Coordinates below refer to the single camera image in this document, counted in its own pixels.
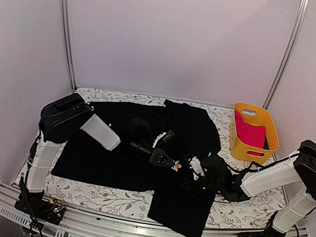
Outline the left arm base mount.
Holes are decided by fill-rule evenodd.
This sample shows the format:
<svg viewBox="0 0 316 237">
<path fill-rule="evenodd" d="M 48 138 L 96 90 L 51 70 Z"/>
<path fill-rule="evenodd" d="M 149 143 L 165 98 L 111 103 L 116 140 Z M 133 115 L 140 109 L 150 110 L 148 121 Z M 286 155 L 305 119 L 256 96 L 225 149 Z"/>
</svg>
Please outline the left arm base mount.
<svg viewBox="0 0 316 237">
<path fill-rule="evenodd" d="M 20 189 L 20 195 L 15 208 L 37 219 L 59 225 L 65 213 L 65 206 L 58 203 L 57 199 L 43 199 L 43 192 L 30 193 L 26 189 Z"/>
</svg>

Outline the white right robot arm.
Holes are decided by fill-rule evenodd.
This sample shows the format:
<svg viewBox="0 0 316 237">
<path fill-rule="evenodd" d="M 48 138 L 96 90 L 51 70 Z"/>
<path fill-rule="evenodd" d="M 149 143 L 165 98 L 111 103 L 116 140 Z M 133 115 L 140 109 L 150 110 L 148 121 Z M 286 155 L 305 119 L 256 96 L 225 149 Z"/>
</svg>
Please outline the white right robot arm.
<svg viewBox="0 0 316 237">
<path fill-rule="evenodd" d="M 305 140 L 285 158 L 268 165 L 251 162 L 248 168 L 235 170 L 214 154 L 203 160 L 189 160 L 191 176 L 182 187 L 191 196 L 205 194 L 213 199 L 221 195 L 228 202 L 239 203 L 263 192 L 301 184 L 290 201 L 271 216 L 257 237 L 283 237 L 291 227 L 316 209 L 316 143 Z"/>
</svg>

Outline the black t-shirt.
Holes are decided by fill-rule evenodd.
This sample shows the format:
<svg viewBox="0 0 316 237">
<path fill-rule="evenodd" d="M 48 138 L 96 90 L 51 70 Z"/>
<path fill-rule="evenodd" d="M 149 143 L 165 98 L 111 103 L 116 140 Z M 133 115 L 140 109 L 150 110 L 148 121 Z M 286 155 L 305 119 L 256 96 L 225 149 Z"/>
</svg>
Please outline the black t-shirt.
<svg viewBox="0 0 316 237">
<path fill-rule="evenodd" d="M 51 173 L 76 182 L 121 190 L 153 192 L 148 217 L 185 237 L 201 237 L 213 197 L 199 188 L 189 160 L 203 159 L 221 149 L 220 137 L 207 111 L 186 103 L 162 106 L 132 102 L 93 102 L 94 113 L 120 137 L 106 150 L 87 132 L 68 140 Z M 180 164 L 179 170 L 150 163 L 137 145 L 152 145 L 171 131 L 162 150 Z"/>
</svg>

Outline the sparkling brooch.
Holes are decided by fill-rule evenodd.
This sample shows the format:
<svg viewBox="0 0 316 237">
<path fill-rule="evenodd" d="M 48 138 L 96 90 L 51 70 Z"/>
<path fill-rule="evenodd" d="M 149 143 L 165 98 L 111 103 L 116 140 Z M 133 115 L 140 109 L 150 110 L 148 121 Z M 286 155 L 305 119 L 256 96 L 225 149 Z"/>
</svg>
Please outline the sparkling brooch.
<svg viewBox="0 0 316 237">
<path fill-rule="evenodd" d="M 180 162 L 179 161 L 175 161 L 174 162 L 174 165 L 171 167 L 171 169 L 173 170 L 173 171 L 176 171 L 176 172 L 178 172 L 179 171 L 179 169 L 181 169 L 181 164 L 180 164 Z"/>
</svg>

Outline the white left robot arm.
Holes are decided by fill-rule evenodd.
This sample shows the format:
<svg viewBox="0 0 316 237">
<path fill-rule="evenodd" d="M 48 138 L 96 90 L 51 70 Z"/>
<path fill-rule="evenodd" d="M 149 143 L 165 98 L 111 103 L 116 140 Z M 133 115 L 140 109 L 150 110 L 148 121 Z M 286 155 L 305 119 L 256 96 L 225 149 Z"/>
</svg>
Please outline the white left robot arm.
<svg viewBox="0 0 316 237">
<path fill-rule="evenodd" d="M 46 105 L 40 116 L 39 133 L 30 150 L 26 177 L 22 179 L 22 184 L 29 192 L 23 197 L 22 204 L 31 215 L 36 216 L 45 209 L 43 200 L 37 194 L 44 192 L 52 161 L 63 143 L 81 130 L 108 151 L 121 143 L 120 137 L 78 93 Z"/>
</svg>

